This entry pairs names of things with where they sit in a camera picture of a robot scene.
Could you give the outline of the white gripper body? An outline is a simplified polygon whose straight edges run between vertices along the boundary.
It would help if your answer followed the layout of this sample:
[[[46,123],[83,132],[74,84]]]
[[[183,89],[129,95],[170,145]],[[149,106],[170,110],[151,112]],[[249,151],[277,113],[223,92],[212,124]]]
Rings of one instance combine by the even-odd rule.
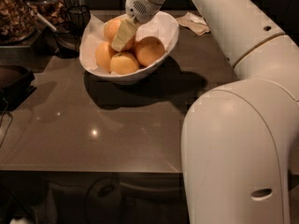
[[[126,14],[136,22],[149,22],[160,10],[166,0],[126,0]]]

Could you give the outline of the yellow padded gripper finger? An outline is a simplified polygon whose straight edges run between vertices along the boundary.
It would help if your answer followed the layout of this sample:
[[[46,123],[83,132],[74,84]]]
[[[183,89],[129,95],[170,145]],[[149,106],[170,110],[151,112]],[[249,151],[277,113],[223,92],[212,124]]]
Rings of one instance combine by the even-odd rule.
[[[135,18],[122,19],[112,40],[111,47],[116,51],[128,50],[134,44],[137,29],[138,23]]]

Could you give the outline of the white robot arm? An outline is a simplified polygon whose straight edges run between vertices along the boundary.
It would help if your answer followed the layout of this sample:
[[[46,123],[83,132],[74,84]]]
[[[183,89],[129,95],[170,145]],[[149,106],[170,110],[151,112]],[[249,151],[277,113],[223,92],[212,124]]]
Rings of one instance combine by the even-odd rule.
[[[126,0],[138,23],[165,0]],[[288,169],[299,137],[299,50],[250,0],[192,0],[238,80],[201,95],[183,122],[190,224],[291,224]]]

